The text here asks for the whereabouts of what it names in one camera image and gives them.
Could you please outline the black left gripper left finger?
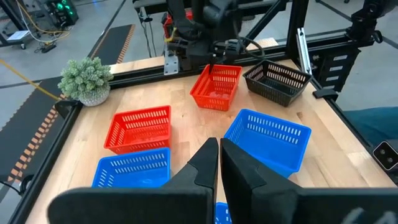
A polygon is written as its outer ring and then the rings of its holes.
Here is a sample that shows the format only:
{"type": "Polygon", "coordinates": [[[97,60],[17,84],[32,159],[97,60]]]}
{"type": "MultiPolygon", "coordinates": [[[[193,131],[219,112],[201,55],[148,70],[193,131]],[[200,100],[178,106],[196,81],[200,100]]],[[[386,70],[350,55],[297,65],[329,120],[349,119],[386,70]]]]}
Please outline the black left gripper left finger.
{"type": "Polygon", "coordinates": [[[160,188],[77,188],[48,206],[50,224],[214,224],[219,145],[208,138],[160,188]]]}

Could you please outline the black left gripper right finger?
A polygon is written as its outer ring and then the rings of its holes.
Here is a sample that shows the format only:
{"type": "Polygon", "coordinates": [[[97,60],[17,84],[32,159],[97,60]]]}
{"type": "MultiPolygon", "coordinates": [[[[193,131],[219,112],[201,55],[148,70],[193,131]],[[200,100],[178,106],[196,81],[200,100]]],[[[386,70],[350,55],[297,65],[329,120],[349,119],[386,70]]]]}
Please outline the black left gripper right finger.
{"type": "Polygon", "coordinates": [[[398,224],[397,188],[303,188],[229,139],[220,146],[233,224],[398,224]]]}

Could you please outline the red plastic basket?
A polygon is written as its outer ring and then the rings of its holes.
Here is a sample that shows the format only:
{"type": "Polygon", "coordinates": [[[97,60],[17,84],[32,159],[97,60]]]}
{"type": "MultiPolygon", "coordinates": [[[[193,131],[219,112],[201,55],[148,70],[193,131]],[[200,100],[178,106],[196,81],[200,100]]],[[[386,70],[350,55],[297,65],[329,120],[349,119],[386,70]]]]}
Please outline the red plastic basket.
{"type": "Polygon", "coordinates": [[[228,111],[238,89],[243,67],[207,65],[190,91],[200,108],[228,111]]]}
{"type": "Polygon", "coordinates": [[[116,113],[108,129],[104,148],[115,154],[169,147],[171,106],[158,106],[116,113]]]}

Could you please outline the blue plastic basket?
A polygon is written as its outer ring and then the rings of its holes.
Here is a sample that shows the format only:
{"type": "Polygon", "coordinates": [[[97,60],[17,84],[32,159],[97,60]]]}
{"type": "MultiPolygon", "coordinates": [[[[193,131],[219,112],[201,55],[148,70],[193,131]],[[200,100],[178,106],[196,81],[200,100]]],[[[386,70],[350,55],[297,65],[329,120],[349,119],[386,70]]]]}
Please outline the blue plastic basket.
{"type": "Polygon", "coordinates": [[[169,181],[170,149],[132,152],[99,160],[92,187],[157,188],[169,181]]]}
{"type": "Polygon", "coordinates": [[[215,224],[232,224],[227,203],[217,202],[215,212],[215,224]]]}
{"type": "Polygon", "coordinates": [[[307,126],[242,109],[224,137],[288,178],[300,170],[311,133],[307,126]]]}

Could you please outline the black plastic basket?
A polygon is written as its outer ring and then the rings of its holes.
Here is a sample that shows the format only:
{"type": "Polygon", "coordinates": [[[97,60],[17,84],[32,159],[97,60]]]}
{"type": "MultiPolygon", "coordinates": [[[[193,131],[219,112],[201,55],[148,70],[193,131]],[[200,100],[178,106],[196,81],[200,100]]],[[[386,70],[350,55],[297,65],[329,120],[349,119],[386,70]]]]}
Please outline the black plastic basket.
{"type": "Polygon", "coordinates": [[[263,60],[243,74],[248,89],[284,107],[304,91],[312,75],[263,60]]]}

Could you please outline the black orange-striped floor mat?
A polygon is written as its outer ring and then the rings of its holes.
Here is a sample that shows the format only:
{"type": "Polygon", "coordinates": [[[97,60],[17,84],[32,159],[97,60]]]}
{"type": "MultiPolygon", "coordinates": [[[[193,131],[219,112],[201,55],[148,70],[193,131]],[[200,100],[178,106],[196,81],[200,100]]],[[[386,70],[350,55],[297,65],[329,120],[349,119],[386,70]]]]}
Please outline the black orange-striped floor mat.
{"type": "Polygon", "coordinates": [[[100,58],[103,65],[122,63],[135,28],[134,24],[110,28],[99,38],[89,57],[100,58]]]}
{"type": "Polygon", "coordinates": [[[55,102],[26,83],[0,86],[0,181],[38,173],[59,124],[55,102]]]}

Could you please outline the silver aluminium bar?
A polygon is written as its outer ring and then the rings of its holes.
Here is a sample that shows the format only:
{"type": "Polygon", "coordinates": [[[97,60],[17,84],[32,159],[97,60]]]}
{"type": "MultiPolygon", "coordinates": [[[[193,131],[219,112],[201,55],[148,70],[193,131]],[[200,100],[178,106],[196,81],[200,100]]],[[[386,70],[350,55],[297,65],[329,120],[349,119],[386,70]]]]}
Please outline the silver aluminium bar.
{"type": "Polygon", "coordinates": [[[310,62],[305,31],[303,27],[297,29],[296,40],[297,40],[297,48],[300,59],[301,71],[312,75],[312,65],[310,62]]]}

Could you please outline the green succulent in white pot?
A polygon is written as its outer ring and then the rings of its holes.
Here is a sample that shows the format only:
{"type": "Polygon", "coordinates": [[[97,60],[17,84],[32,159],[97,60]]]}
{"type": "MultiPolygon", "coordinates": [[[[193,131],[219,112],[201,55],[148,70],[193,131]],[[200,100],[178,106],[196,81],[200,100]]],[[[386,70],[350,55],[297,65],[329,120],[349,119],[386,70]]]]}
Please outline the green succulent in white pot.
{"type": "Polygon", "coordinates": [[[103,65],[99,57],[70,60],[61,72],[58,88],[68,98],[85,106],[97,106],[106,101],[110,81],[114,78],[109,65],[103,65]]]}

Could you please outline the black box with white labels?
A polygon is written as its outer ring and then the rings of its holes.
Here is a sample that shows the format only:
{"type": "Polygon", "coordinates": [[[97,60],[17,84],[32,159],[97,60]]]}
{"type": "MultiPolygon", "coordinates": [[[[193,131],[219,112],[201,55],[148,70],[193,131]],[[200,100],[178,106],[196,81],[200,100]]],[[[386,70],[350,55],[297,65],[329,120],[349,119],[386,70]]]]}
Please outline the black box with white labels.
{"type": "Polygon", "coordinates": [[[313,54],[312,75],[322,87],[341,92],[359,53],[359,49],[346,49],[313,54]]]}

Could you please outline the teal fabric seat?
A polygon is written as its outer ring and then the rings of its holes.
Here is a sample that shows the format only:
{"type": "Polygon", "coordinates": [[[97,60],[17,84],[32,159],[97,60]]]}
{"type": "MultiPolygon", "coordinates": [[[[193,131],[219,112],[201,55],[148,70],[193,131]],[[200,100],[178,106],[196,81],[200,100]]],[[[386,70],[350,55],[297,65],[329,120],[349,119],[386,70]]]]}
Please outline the teal fabric seat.
{"type": "Polygon", "coordinates": [[[345,111],[344,115],[371,145],[398,139],[398,106],[345,111]]]}

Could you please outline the black computer with green lights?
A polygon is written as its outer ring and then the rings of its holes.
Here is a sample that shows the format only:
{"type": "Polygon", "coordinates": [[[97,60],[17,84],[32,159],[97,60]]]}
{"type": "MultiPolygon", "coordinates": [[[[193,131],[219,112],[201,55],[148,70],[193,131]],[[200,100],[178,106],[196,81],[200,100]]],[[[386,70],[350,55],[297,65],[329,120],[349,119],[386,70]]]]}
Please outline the black computer with green lights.
{"type": "Polygon", "coordinates": [[[79,19],[72,0],[47,0],[45,4],[57,28],[74,26],[79,19]]]}

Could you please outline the black power strip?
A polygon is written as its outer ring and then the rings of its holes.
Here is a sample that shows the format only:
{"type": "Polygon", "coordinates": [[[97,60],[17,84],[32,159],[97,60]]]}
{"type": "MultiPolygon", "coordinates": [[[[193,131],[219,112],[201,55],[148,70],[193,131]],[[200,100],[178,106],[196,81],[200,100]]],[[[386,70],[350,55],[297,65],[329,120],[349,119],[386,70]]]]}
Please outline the black power strip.
{"type": "Polygon", "coordinates": [[[57,46],[55,42],[42,43],[39,47],[39,52],[45,54],[57,46]]]}

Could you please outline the black mounted device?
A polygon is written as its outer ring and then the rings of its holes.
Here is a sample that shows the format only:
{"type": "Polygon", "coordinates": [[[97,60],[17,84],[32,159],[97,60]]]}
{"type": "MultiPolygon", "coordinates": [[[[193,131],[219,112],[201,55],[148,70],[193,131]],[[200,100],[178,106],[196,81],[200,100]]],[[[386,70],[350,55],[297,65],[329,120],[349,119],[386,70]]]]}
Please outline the black mounted device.
{"type": "Polygon", "coordinates": [[[346,29],[346,36],[357,42],[374,40],[383,42],[382,34],[376,30],[377,20],[395,8],[394,0],[364,0],[362,9],[351,15],[352,25],[346,29]]]}

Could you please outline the silver metal bracket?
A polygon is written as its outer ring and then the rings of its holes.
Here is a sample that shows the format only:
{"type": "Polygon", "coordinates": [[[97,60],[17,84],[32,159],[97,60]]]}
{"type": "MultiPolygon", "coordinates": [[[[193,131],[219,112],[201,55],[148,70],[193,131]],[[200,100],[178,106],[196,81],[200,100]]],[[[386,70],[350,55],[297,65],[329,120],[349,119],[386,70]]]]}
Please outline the silver metal bracket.
{"type": "Polygon", "coordinates": [[[164,75],[175,75],[179,72],[178,57],[171,51],[164,51],[164,75]]]}

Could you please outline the black aluminium table frame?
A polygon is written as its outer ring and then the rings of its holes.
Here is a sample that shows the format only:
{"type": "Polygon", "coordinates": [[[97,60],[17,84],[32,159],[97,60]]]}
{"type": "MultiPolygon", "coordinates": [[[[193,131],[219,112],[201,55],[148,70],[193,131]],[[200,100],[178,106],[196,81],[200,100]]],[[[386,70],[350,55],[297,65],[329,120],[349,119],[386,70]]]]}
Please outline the black aluminium table frame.
{"type": "MultiPolygon", "coordinates": [[[[244,16],[265,14],[267,17],[272,17],[275,16],[278,12],[283,11],[288,1],[299,3],[298,6],[293,7],[292,13],[294,15],[294,18],[297,19],[298,24],[302,25],[304,23],[304,17],[306,15],[303,5],[307,2],[307,0],[263,0],[262,2],[241,4],[239,5],[239,9],[244,16]]],[[[166,10],[167,7],[167,3],[165,0],[134,0],[133,2],[137,8],[144,7],[146,9],[146,12],[148,12],[149,14],[163,12],[166,10]]],[[[340,45],[346,48],[360,48],[369,46],[375,42],[376,41],[374,40],[357,42],[349,39],[346,35],[341,35],[336,37],[329,37],[326,39],[311,40],[308,43],[308,46],[311,51],[326,50],[327,52],[331,52],[332,50],[337,49],[337,47],[340,45]]],[[[149,68],[140,68],[136,72],[117,72],[115,79],[111,82],[111,88],[116,89],[132,84],[156,82],[161,80],[160,75],[163,71],[164,69],[160,65],[158,65],[149,68]]],[[[24,222],[27,220],[27,217],[29,216],[34,202],[39,195],[39,191],[41,190],[44,181],[47,179],[49,171],[52,168],[54,162],[55,154],[52,148],[49,147],[48,154],[46,155],[42,166],[39,168],[38,173],[34,175],[28,175],[21,181],[30,181],[37,177],[39,179],[38,184],[35,184],[34,189],[28,191],[27,195],[21,198],[21,201],[17,205],[14,213],[11,215],[10,220],[7,222],[0,222],[0,224],[24,224],[24,222]]]]}

